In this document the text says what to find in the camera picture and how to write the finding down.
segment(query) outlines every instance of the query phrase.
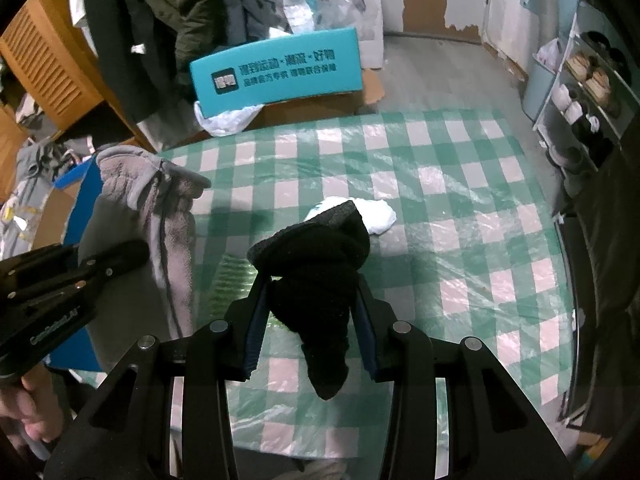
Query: olive green jacket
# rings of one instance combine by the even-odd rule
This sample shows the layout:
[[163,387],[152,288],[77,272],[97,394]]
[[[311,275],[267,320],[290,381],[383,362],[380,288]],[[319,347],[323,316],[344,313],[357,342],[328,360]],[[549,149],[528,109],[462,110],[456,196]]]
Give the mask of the olive green jacket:
[[155,16],[176,31],[175,61],[180,74],[189,63],[225,44],[226,9],[222,0],[145,0]]

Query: logo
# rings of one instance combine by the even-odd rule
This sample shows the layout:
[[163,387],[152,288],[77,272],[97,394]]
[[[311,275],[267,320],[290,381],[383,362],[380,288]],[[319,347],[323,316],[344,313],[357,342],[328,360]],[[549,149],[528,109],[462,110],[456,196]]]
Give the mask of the logo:
[[52,323],[49,326],[47,326],[38,335],[35,335],[31,339],[29,339],[29,342],[32,345],[37,345],[44,338],[46,338],[50,334],[53,334],[57,329],[65,326],[69,321],[71,321],[73,318],[75,318],[78,315],[78,308],[79,307],[76,306],[75,308],[70,310],[68,314],[65,314],[59,320],[57,320],[55,323]]
[[239,88],[236,71],[231,67],[214,72],[211,74],[211,79],[213,79],[213,86],[218,95],[227,94]]

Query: black sleeve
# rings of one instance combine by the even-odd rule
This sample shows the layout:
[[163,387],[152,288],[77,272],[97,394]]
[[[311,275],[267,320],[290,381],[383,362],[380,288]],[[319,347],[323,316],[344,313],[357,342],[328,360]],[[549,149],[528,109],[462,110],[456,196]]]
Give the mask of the black sleeve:
[[102,78],[130,120],[139,123],[158,110],[159,97],[141,56],[130,51],[136,41],[124,0],[84,0],[84,6]]

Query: human hand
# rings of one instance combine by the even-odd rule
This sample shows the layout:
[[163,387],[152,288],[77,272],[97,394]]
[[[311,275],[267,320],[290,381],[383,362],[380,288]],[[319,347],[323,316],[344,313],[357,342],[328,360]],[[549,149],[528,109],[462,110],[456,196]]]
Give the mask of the human hand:
[[0,388],[0,429],[20,449],[26,443],[16,432],[15,420],[32,440],[50,442],[62,433],[63,413],[43,363],[29,370],[20,384]]

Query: wooden cabinet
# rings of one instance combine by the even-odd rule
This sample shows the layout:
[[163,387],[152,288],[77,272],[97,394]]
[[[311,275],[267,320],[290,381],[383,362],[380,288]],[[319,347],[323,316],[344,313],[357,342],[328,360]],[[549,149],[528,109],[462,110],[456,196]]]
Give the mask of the wooden cabinet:
[[0,37],[0,54],[58,134],[107,102],[137,142],[152,149],[104,83],[97,59],[72,26],[68,0],[27,0]]
[[15,123],[13,112],[0,105],[0,202],[5,202],[15,187],[15,155],[27,140],[27,134]]

